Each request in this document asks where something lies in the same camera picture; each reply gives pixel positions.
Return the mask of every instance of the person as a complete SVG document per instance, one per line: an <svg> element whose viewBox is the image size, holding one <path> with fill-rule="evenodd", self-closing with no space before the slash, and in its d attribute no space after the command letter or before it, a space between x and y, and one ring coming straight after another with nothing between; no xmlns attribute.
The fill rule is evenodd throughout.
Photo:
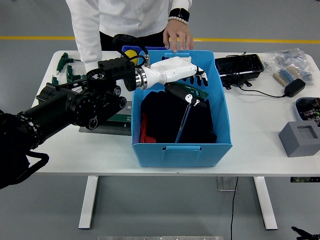
<svg viewBox="0 0 320 240"><path fill-rule="evenodd" d="M180 50L194 47L188 27L192 0L66 0L66 3L87 72L98 67L102 51L115 50L112 40L116 34L137 37L146 47L171 47L175 53L178 37Z"/></svg>

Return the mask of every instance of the yellow floor line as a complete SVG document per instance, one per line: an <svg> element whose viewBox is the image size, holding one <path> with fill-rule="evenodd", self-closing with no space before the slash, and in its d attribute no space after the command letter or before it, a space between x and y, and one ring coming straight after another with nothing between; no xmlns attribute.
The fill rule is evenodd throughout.
<svg viewBox="0 0 320 240"><path fill-rule="evenodd" d="M75 40L74 36L0 36L0 40ZM195 37L195 42L320 44L320 40Z"/></svg>

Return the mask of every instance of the gray block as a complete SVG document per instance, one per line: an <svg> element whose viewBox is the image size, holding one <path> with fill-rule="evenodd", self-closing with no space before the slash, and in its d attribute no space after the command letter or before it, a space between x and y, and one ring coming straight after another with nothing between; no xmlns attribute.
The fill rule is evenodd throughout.
<svg viewBox="0 0 320 240"><path fill-rule="evenodd" d="M290 121L279 133L289 158L313 156L320 150L320 127L315 121Z"/></svg>

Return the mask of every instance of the blue container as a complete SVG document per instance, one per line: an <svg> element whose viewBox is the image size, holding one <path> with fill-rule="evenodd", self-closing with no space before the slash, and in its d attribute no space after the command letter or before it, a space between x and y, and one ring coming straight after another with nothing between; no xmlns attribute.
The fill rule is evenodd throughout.
<svg viewBox="0 0 320 240"><path fill-rule="evenodd" d="M150 50L150 63L162 60L162 57L191 57L191 62L205 70L208 86L195 86L209 93L208 100L216 143L140 143L141 103L151 91L164 91L160 83L145 90L137 89L132 101L132 148L141 167L214 167L232 147L230 123L222 82L215 66L215 57L211 51L190 50L173 53L171 50Z"/></svg>

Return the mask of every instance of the white sweater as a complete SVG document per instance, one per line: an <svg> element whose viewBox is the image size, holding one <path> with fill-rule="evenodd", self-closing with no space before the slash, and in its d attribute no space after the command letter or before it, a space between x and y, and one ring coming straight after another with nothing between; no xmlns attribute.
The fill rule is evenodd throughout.
<svg viewBox="0 0 320 240"><path fill-rule="evenodd" d="M88 72L102 60L99 31L144 37L165 29L169 1L186 10L192 0L66 0L81 61Z"/></svg>

